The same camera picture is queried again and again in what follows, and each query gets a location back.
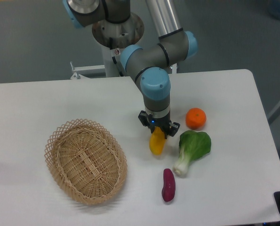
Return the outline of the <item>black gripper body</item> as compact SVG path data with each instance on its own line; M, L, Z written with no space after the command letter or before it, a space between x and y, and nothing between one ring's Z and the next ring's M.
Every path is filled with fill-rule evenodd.
M161 131L164 134L169 134L170 132L170 113L168 113L167 115L165 115L164 117L161 118L154 118L152 116L152 114L148 115L148 122L149 122L149 129L151 131L151 133L153 133L155 131L155 129L158 127L161 129Z

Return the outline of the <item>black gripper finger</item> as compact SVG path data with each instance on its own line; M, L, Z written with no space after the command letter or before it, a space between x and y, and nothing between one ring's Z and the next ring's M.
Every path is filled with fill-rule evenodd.
M178 132L180 128L180 123L178 122L169 122L166 123L163 127L162 127L162 131L164 132L164 137L165 139L167 139L168 137L174 137L175 134Z
M154 132L154 118L152 114L148 114L146 111L141 111L138 115L138 119L144 127L147 127L151 134Z

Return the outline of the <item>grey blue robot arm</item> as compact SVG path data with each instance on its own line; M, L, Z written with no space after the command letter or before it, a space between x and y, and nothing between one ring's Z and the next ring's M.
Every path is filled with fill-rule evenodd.
M174 136L179 123L170 118L170 79L167 69L196 54L198 43L185 31L171 0L148 0L146 5L159 42L143 49L138 42L144 24L131 12L128 0L65 0L63 5L77 28L92 26L95 40L110 51L115 76L129 76L141 91L145 109L138 118L150 131L161 129Z

